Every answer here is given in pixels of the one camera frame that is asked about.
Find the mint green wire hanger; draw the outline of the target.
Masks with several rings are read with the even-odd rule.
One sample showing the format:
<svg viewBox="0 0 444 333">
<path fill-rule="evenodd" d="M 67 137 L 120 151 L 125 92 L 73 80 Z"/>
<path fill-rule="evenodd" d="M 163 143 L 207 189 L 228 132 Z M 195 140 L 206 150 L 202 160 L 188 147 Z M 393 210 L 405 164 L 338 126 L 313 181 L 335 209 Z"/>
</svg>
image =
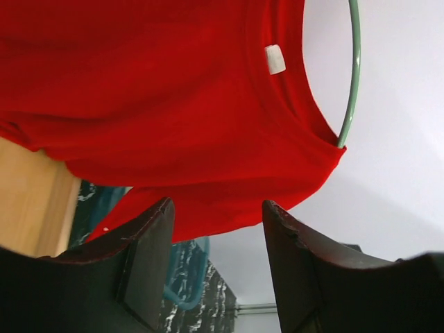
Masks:
<svg viewBox="0 0 444 333">
<path fill-rule="evenodd" d="M 352 121 L 354 119 L 361 73 L 361 24 L 359 5 L 357 0 L 349 0 L 348 5 L 350 9 L 350 21 L 352 30 L 352 72 L 348 104 L 345 111 L 341 131 L 338 137 L 337 146 L 339 148 L 345 147 L 345 141 L 348 137 Z"/>
</svg>

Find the teal transparent plastic bin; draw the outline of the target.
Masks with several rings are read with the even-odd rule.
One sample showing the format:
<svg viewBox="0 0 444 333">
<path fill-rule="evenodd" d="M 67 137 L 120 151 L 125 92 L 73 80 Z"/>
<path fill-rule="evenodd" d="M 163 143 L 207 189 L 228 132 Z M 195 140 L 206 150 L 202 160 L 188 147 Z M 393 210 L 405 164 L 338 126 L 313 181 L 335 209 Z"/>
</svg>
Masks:
<svg viewBox="0 0 444 333">
<path fill-rule="evenodd" d="M 173 244 L 164 283 L 164 298 L 181 310 L 194 309 L 203 295 L 209 254 L 209 237 Z"/>
</svg>

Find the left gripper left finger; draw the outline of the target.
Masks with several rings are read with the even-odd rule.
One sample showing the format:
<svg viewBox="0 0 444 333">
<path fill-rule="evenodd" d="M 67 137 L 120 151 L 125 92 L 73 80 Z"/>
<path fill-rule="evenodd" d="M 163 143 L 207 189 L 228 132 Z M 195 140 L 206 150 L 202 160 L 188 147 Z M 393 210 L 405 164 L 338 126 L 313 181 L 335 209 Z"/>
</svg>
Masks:
<svg viewBox="0 0 444 333">
<path fill-rule="evenodd" d="M 1 331 L 156 331 L 174 218 L 164 198 L 57 257 L 2 248 Z"/>
</svg>

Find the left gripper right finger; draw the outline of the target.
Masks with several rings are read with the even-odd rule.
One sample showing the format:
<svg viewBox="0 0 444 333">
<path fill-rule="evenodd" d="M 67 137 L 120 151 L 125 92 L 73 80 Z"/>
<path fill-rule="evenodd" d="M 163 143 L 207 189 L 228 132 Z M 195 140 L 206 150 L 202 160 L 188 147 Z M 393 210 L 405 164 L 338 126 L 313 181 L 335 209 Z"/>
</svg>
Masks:
<svg viewBox="0 0 444 333">
<path fill-rule="evenodd" d="M 262 218 L 283 332 L 442 332 L 443 254 L 390 262 L 266 200 Z"/>
</svg>

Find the wooden hanging rack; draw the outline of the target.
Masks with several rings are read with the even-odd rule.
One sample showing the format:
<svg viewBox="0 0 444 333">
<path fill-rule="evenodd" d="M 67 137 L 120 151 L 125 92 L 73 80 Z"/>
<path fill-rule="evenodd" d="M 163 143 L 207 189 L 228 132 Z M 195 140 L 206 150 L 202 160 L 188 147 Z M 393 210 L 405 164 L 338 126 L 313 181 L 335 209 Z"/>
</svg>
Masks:
<svg viewBox="0 0 444 333">
<path fill-rule="evenodd" d="M 1 246 L 31 257 L 64 252 L 80 185 L 65 164 L 1 139 Z"/>
</svg>

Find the red t shirt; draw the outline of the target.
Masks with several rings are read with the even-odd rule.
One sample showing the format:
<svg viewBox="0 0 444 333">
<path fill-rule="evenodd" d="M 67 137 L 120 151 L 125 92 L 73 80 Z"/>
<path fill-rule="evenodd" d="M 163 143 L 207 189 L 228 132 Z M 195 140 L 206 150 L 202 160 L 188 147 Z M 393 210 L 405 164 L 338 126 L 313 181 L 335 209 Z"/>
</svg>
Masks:
<svg viewBox="0 0 444 333">
<path fill-rule="evenodd" d="M 303 1 L 2 1 L 1 136 L 129 192 L 98 238 L 164 197 L 173 240 L 258 224 L 343 149 L 311 94 Z"/>
</svg>

